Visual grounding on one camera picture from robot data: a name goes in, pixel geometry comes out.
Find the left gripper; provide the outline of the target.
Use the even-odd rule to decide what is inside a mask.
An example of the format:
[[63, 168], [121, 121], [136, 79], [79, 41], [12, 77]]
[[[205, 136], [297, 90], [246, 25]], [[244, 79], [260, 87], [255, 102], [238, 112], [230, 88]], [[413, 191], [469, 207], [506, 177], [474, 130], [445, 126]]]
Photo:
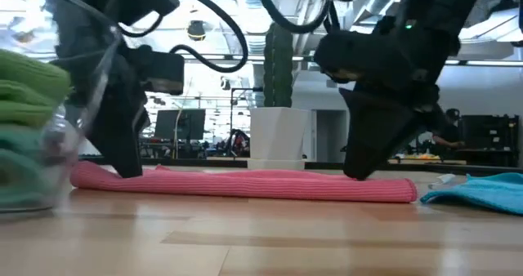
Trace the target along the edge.
[[122, 178], [142, 175], [140, 138], [150, 126], [145, 108], [147, 97], [137, 72], [137, 49], [151, 50], [151, 47], [130, 48], [123, 45], [118, 48], [99, 112], [87, 135], [105, 161]]

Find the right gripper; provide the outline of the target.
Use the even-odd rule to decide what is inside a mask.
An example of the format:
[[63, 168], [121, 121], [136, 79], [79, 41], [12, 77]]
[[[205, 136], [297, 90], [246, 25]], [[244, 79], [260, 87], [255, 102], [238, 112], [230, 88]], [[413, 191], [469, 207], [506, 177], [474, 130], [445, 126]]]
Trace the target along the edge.
[[437, 111], [436, 80], [448, 58], [448, 34], [414, 25], [355, 34], [355, 91], [339, 90], [350, 113], [343, 173], [366, 180], [424, 130]]

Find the bright green microfiber towel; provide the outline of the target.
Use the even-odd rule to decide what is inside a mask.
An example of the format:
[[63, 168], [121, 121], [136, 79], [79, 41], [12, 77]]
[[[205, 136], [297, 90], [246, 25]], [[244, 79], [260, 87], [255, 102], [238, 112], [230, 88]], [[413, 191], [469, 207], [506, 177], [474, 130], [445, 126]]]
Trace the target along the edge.
[[67, 71], [0, 49], [0, 123], [41, 128], [69, 92]]

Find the mint green microfiber towel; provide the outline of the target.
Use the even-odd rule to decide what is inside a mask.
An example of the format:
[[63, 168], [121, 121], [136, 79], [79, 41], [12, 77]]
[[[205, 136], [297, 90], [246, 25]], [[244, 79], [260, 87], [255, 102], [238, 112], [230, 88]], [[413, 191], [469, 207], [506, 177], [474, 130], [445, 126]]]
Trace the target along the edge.
[[0, 212], [49, 208], [56, 180], [47, 177], [42, 133], [20, 125], [0, 125]]

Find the blue microfiber towel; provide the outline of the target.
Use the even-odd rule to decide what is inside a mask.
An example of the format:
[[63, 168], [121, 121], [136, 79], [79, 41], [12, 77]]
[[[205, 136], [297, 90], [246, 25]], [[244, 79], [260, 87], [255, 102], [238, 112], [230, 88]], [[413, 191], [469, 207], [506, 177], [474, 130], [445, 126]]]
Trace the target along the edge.
[[504, 172], [493, 176], [465, 175], [459, 181], [454, 174], [439, 176], [428, 185], [429, 192], [419, 201], [429, 203], [463, 203], [491, 211], [523, 216], [523, 174]]

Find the pink microfiber towel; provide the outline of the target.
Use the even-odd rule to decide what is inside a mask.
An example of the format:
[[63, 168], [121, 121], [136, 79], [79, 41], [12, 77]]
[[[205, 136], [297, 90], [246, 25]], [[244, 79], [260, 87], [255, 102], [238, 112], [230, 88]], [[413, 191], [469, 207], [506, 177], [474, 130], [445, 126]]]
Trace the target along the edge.
[[418, 190], [409, 179], [358, 181], [308, 171], [251, 170], [208, 173], [163, 166], [122, 178], [93, 162], [79, 162], [70, 174], [79, 189], [115, 192], [274, 198], [367, 203], [412, 203]]

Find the black background monitor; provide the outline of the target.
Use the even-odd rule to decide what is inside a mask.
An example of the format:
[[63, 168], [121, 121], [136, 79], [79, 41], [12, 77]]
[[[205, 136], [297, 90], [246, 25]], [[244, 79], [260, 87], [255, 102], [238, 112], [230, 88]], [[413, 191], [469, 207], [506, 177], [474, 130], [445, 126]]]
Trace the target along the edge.
[[157, 113], [154, 137], [173, 140], [202, 140], [206, 112], [204, 109], [160, 110]]

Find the person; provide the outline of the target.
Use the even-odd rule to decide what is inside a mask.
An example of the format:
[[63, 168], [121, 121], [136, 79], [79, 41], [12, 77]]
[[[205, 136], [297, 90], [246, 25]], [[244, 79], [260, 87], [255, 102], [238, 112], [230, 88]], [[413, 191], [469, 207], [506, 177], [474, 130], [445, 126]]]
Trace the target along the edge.
[[452, 108], [445, 111], [447, 124], [441, 131], [432, 134], [432, 139], [436, 145], [448, 149], [459, 149], [465, 146], [465, 142], [461, 140], [458, 130], [457, 122], [460, 119], [460, 111]]
[[250, 157], [250, 137], [240, 129], [233, 129], [229, 139], [230, 155], [239, 158]]

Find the clear plastic bin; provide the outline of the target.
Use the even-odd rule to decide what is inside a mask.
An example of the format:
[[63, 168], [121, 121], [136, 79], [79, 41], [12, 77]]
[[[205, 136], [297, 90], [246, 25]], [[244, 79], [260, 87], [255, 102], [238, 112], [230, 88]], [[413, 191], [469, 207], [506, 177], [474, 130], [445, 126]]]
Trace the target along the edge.
[[[74, 0], [61, 1], [67, 2], [71, 7], [75, 4]], [[54, 13], [53, 0], [0, 0], [0, 49], [54, 65], [56, 46], [59, 43]], [[42, 133], [47, 177], [56, 180], [52, 206], [28, 211], [0, 212], [0, 222], [35, 216], [56, 204], [62, 184], [77, 161], [79, 147], [87, 134], [71, 125], [65, 117], [65, 102], [72, 90], [70, 77], [69, 94], [56, 108], [51, 119], [43, 127], [35, 128]]]

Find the black shelf cabinet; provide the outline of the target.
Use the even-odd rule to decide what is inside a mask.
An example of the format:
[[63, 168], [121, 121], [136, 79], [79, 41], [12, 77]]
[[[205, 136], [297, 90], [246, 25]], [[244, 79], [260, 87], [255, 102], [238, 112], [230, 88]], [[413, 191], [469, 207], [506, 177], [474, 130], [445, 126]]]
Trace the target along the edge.
[[471, 164], [517, 167], [519, 128], [518, 115], [464, 115], [458, 129], [465, 146], [458, 151]]

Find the white hexagonal plant pot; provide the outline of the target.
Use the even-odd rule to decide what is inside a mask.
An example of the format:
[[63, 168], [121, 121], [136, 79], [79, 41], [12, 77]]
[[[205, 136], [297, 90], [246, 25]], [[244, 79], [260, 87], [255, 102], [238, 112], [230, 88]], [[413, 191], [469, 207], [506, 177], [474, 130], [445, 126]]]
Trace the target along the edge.
[[302, 144], [309, 117], [303, 109], [252, 109], [248, 169], [303, 171]]

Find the green cactus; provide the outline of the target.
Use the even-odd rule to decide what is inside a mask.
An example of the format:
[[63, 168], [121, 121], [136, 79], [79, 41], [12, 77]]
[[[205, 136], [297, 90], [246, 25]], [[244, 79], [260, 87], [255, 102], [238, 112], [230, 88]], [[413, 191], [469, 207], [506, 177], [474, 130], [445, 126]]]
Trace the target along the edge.
[[263, 63], [265, 107], [292, 107], [293, 35], [276, 23], [266, 34]]

